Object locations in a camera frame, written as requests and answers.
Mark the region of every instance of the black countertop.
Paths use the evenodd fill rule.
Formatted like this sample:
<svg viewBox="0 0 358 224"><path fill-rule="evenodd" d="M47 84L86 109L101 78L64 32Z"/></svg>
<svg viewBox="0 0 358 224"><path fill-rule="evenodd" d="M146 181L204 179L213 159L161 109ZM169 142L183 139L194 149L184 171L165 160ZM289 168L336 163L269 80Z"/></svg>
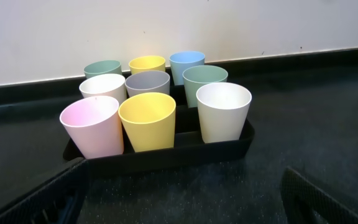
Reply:
<svg viewBox="0 0 358 224"><path fill-rule="evenodd" d="M253 94L244 159L95 180L78 223L286 223L286 166L358 198L358 66L230 81ZM0 192L65 162L58 115L79 98L0 108Z"/></svg>

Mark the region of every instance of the pastel cup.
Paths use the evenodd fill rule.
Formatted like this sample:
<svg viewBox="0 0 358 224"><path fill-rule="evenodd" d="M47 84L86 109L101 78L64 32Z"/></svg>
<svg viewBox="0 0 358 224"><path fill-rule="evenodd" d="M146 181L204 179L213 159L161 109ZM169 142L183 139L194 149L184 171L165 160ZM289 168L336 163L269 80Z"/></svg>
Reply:
<svg viewBox="0 0 358 224"><path fill-rule="evenodd" d="M84 98L92 96L111 96L121 105L127 99L125 77L118 74L103 74L83 81L80 91Z"/></svg>
<svg viewBox="0 0 358 224"><path fill-rule="evenodd" d="M119 103L110 96L78 100L60 114L60 122L86 159L122 154Z"/></svg>
<svg viewBox="0 0 358 224"><path fill-rule="evenodd" d="M204 65L205 55L197 51L178 52L169 58L173 82L175 85L183 85L183 72L187 68Z"/></svg>
<svg viewBox="0 0 358 224"><path fill-rule="evenodd" d="M92 63L84 68L86 78L92 78L96 75L119 74L122 75L121 63L116 60L104 60Z"/></svg>
<svg viewBox="0 0 358 224"><path fill-rule="evenodd" d="M198 65L183 72L183 81L187 105L197 107L197 90L203 85L214 82L226 82L228 73L225 69L213 65Z"/></svg>
<svg viewBox="0 0 358 224"><path fill-rule="evenodd" d="M211 83L197 91L198 116L205 143L238 140L252 95L233 83Z"/></svg>
<svg viewBox="0 0 358 224"><path fill-rule="evenodd" d="M175 100L163 93L142 93L126 100L118 114L135 152L173 147Z"/></svg>
<svg viewBox="0 0 358 224"><path fill-rule="evenodd" d="M147 71L131 75L125 81L129 97L141 93L164 93L169 95L170 76L166 72Z"/></svg>
<svg viewBox="0 0 358 224"><path fill-rule="evenodd" d="M152 70L165 72L165 58L155 55L138 57L129 62L129 68L133 75Z"/></svg>

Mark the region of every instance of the cup rim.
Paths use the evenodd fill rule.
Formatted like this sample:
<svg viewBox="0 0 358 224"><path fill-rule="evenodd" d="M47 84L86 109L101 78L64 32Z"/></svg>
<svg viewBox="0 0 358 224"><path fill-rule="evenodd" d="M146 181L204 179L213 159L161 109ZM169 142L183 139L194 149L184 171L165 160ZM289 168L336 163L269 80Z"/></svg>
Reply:
<svg viewBox="0 0 358 224"><path fill-rule="evenodd" d="M202 52L199 52L199 51L196 51L196 50L186 50L186 51L174 53L173 55L169 56L169 61L170 61L170 62L175 62L175 63L182 63L182 64L195 63L195 62L199 62L199 61L200 61L200 60L194 60L194 61L190 61L190 62L177 62L177 61L174 61L174 60L171 59L174 55L183 54L183 53L199 53L199 54L202 54L202 55L204 56L204 57L203 57L202 59L200 59L200 60L204 60L204 59L205 59L205 54L202 53Z"/></svg>
<svg viewBox="0 0 358 224"><path fill-rule="evenodd" d="M153 66L153 67L135 67L135 66L132 66L132 65L131 65L131 63L132 63L133 61L139 60L139 59L141 59L141 58L146 58L146 57L158 57L158 58L162 58L162 59L163 59L163 62L162 62L161 64L156 65L156 66ZM141 56L141 57L137 57L137 58L132 59L132 60L128 63L128 65L129 65L130 68L134 68L134 69L151 69L151 68L155 68L155 67L158 67L158 66L163 65L163 64L165 64L165 62L166 62L166 61L165 61L165 58L164 58L163 56L159 56L159 55L146 55L146 56Z"/></svg>
<svg viewBox="0 0 358 224"><path fill-rule="evenodd" d="M220 79L219 81L213 81L213 82L196 82L196 81L190 80L190 79L188 79L188 78L185 77L185 72L186 72L187 70L194 69L194 68L197 68L197 67L216 67L216 68L220 68L221 70L224 70L224 71L226 72L226 76L225 76L224 78ZM189 81L189 82L192 82L192 83L199 83L199 84L210 84L210 83L222 82L223 80L227 79L228 76L229 76L229 72L227 72L226 69L221 68L221 67L219 67L219 66L215 66L215 65L197 65L197 66L193 66L193 67L187 68L187 69L184 70L183 73L182 73L182 77L183 77L185 80L187 80L187 81Z"/></svg>
<svg viewBox="0 0 358 224"><path fill-rule="evenodd" d="M199 92L202 88L204 88L205 86L208 86L208 85L237 85L237 86L239 86L239 87L245 89L245 90L248 92L248 94L249 94L249 96L250 96L249 101L248 101L247 103L245 103L244 105L238 106L238 107L235 107L235 108L218 108L218 107L216 107L216 106L209 105L209 104L203 102L202 100L200 100L200 98L198 97L198 92ZM207 84L207 85L203 85L203 86L201 86L200 88L198 88L198 90L197 90L197 92L196 92L196 97L197 97L197 100L198 100L200 103L204 104L205 106L208 106L208 107L214 108L214 109L218 109L218 110L236 110L236 109L243 108L243 107L249 105L249 104L251 103L251 101L252 101L252 94L251 94L251 92L250 92L246 87L244 87L244 86L242 86L242 85L235 84L235 83L228 83L228 82L216 82L216 83L210 83L210 84Z"/></svg>
<svg viewBox="0 0 358 224"><path fill-rule="evenodd" d="M142 75L142 73L147 73L147 72L164 73L164 74L166 74L166 76L168 77L168 80L167 80L165 83L163 83L163 84L161 84L161 85L159 85L159 86L153 87L153 88L143 88L143 89L139 89L139 88L132 88L132 87L129 87L129 86L127 85L127 81L128 81L128 79L130 79L131 77L136 76L136 75ZM126 88L130 88L131 90L153 90L153 89L155 89L155 88L164 86L165 84L167 84L167 83L170 81L170 79L171 79L171 76L170 76L167 72L157 71L157 70L156 70L156 71L155 71L155 70L152 70L152 71L144 71L144 72L136 73L135 75L130 75L130 76L125 80L125 87L126 87Z"/></svg>
<svg viewBox="0 0 358 224"><path fill-rule="evenodd" d="M136 97L141 97L141 96L144 96L144 95L146 95L146 94L147 94L147 95L165 95L165 96L168 96L168 97L173 101L173 109L172 109L172 111L169 112L169 114L167 114L167 115L164 116L163 118L158 119L158 120L155 120L155 121L151 121L151 122L133 122L133 121L128 121L127 119L125 119L125 118L123 118L123 117L121 116L121 108L122 108L122 106L123 106L125 103L127 103L127 102L130 101L131 99L134 99L134 98L136 98ZM128 98L126 101L124 101L123 103L121 103L120 107L118 108L118 115L119 115L119 117L120 117L121 119L123 119L124 121L126 121L126 122L128 122L128 123L131 123L131 124L152 124L152 123L157 123L157 122L159 122L159 121L162 121L163 119L165 119L165 118L171 116L171 114L176 110L176 108L177 108L177 103L176 103L176 101L172 98L172 96L170 96L170 95L167 95L167 94L164 94L164 93L157 93L157 92L141 93L141 94L138 94L138 95L136 95L136 96L130 97L130 98Z"/></svg>
<svg viewBox="0 0 358 224"><path fill-rule="evenodd" d="M101 63L101 62L118 62L118 66L116 66L115 68L113 69L110 69L110 70L106 70L106 71L103 71L103 72L86 72L86 68L88 68L89 66L91 65L94 65L94 64L97 64L97 63ZM120 61L117 61L117 60L102 60L102 61L98 61L98 62L93 62L89 65L87 65L85 68L84 68L84 73L85 74L90 74L90 75L99 75L99 74L103 74L103 73L106 73L106 72L111 72L117 68L119 68L121 66L121 62Z"/></svg>
<svg viewBox="0 0 358 224"><path fill-rule="evenodd" d="M108 116L107 118L102 119L101 121L98 121L98 122L96 122L96 123L87 124L87 125L70 125L70 124L66 124L66 122L63 122L63 121L62 121L63 113L64 113L66 110L68 110L70 107L72 107L72 106L75 105L75 104L82 103L82 102L84 102L84 101L86 101L86 100L93 100L94 97L109 98L110 100L112 100L114 103L117 104L116 109L114 110L114 112L112 113L111 116ZM60 120L60 123L61 123L62 125L67 126L67 127L70 127L70 128L85 128L85 127L94 126L94 125L96 125L96 124L100 124L100 123L106 121L107 119L109 119L109 118L111 118L112 116L114 116L114 115L117 113L118 109L119 109L119 102L118 102L118 100L115 99L114 97L111 97L111 96L92 96L92 97L87 97L87 98L83 98L83 99L77 100L77 101L75 101L74 103L68 105L68 106L60 113L59 120Z"/></svg>
<svg viewBox="0 0 358 224"><path fill-rule="evenodd" d="M120 84L119 86L117 86L117 87L115 87L115 88L112 88L112 89L109 89L108 91L88 92L88 91L83 91L83 90L81 89L81 87L83 87L83 85L87 84L88 82L93 82L93 81L94 81L95 79L97 79L97 78L108 77L108 76L119 76L120 78L123 78L124 81L123 81L122 84ZM109 74L96 75L96 76L94 76L94 77L87 78L86 80L84 80L84 81L80 84L80 86L79 86L78 88L80 89L80 91L81 91L82 93L86 93L86 94L91 94L91 95L93 95L93 94L108 93L108 92L110 92L110 91L113 91L113 90L118 89L118 88L121 87L123 84L125 84L125 77L124 77L123 75L120 75L120 74L110 74L110 73L109 73Z"/></svg>

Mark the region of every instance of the green cup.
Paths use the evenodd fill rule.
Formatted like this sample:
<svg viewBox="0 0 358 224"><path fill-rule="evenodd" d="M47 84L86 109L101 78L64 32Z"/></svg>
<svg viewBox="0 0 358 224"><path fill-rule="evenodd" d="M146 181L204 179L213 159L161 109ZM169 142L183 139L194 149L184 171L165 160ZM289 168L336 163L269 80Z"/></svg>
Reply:
<svg viewBox="0 0 358 224"><path fill-rule="evenodd" d="M212 65L198 65L183 72L187 106L197 107L197 90L209 83L226 82L228 73L225 69Z"/></svg>
<svg viewBox="0 0 358 224"><path fill-rule="evenodd" d="M86 78L92 78L96 75L118 74L122 75L121 63L116 60L105 60L95 62L84 68Z"/></svg>

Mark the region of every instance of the white wall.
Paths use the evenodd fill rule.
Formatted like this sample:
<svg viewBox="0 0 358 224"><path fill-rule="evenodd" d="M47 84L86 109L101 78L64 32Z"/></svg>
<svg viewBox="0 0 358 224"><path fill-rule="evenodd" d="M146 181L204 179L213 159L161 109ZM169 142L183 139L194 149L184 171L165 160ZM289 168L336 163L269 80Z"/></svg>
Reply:
<svg viewBox="0 0 358 224"><path fill-rule="evenodd" d="M181 50L210 62L348 47L358 0L0 0L0 85Z"/></svg>

